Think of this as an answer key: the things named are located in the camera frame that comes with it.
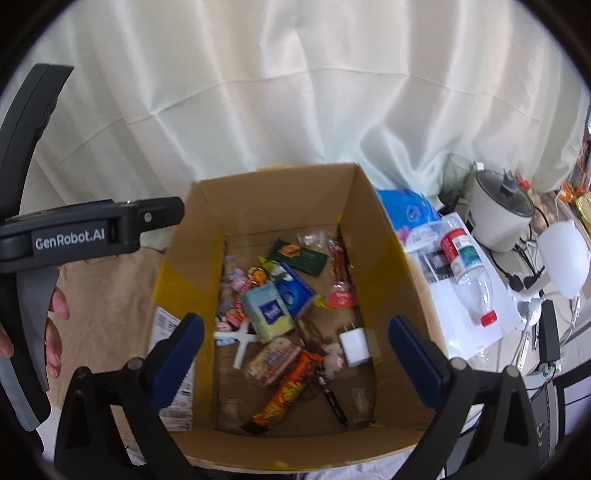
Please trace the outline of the person hand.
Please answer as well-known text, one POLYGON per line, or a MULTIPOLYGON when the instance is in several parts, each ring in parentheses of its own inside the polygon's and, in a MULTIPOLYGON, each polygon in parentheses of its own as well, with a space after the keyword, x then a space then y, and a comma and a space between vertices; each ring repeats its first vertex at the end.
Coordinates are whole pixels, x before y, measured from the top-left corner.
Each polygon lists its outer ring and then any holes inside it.
MULTIPOLYGON (((55 287, 49 306, 49 311, 55 313, 60 319, 68 320, 70 317, 69 306, 66 296, 55 287)), ((11 358, 14 354, 14 347, 4 328, 1 328, 0 351, 4 358, 11 358)), ((46 319, 45 328, 45 355, 46 370, 50 377, 57 379, 61 373, 61 356, 63 352, 63 343, 55 323, 46 319)))

